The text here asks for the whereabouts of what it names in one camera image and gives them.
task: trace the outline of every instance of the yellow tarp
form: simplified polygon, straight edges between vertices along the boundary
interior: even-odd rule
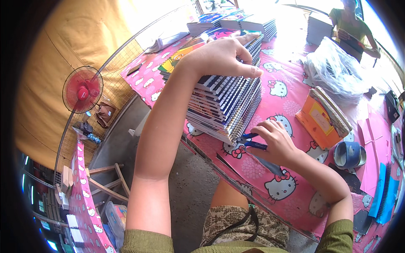
[[[70,115],[62,101],[66,77],[80,66],[99,69],[139,30],[188,3],[189,0],[61,2],[39,32],[23,70],[15,115],[17,148],[53,169]]]

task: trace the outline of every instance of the black strap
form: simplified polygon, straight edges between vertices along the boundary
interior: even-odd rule
[[[253,241],[256,239],[256,237],[257,237],[257,235],[258,235],[258,232],[259,232],[259,219],[258,219],[258,217],[257,217],[257,214],[256,214],[254,208],[251,206],[251,207],[249,207],[249,211],[248,211],[248,213],[245,215],[245,217],[243,217],[243,219],[241,219],[240,221],[236,222],[235,224],[230,225],[230,226],[227,227],[226,229],[224,229],[224,230],[220,231],[219,233],[217,233],[217,234],[215,235],[215,237],[212,238],[209,242],[205,243],[205,244],[203,245],[203,247],[204,247],[204,246],[210,246],[210,245],[212,245],[212,244],[214,243],[214,241],[218,239],[218,237],[220,237],[221,235],[223,235],[223,234],[226,233],[227,231],[229,231],[229,230],[231,230],[231,229],[233,229],[233,228],[236,228],[236,227],[239,227],[239,226],[243,225],[243,224],[247,221],[247,219],[248,219],[249,217],[252,217],[252,221],[253,221],[253,222],[255,223],[255,225],[256,225],[256,230],[255,230],[254,234],[253,234],[251,237],[249,237],[248,239],[246,239],[245,241],[253,242]]]

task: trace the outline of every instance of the brown bag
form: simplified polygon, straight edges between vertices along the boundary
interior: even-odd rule
[[[97,123],[99,123],[102,128],[108,128],[107,124],[114,116],[116,109],[115,106],[108,102],[101,102],[98,106],[98,111],[94,114]]]

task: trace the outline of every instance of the blue pliers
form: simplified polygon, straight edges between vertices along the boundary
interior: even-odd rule
[[[258,134],[254,134],[254,133],[244,134],[241,137],[237,138],[236,142],[243,144],[245,147],[249,146],[249,147],[266,150],[267,145],[258,143],[255,141],[247,140],[247,139],[252,139],[253,137],[256,137],[256,136],[258,136]]]

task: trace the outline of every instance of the woman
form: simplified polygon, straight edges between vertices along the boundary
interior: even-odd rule
[[[352,35],[364,44],[364,38],[367,37],[371,48],[364,47],[364,52],[371,57],[379,59],[381,54],[370,28],[363,20],[356,16],[357,0],[342,0],[342,3],[343,10],[332,9],[329,14],[333,28],[335,26],[337,28],[337,31],[334,31],[334,37],[337,38],[336,41],[340,42],[340,39],[347,40]]]
[[[168,178],[183,131],[188,102],[204,75],[259,77],[243,47],[257,34],[240,32],[207,43],[176,65],[143,128],[136,154],[121,253],[174,252]],[[271,148],[246,151],[295,170],[331,204],[318,252],[352,252],[353,206],[346,182],[330,167],[298,150],[283,125],[264,121],[251,130]],[[194,252],[286,252],[289,229],[275,216],[248,207],[246,197],[220,180],[205,220],[201,247]]]

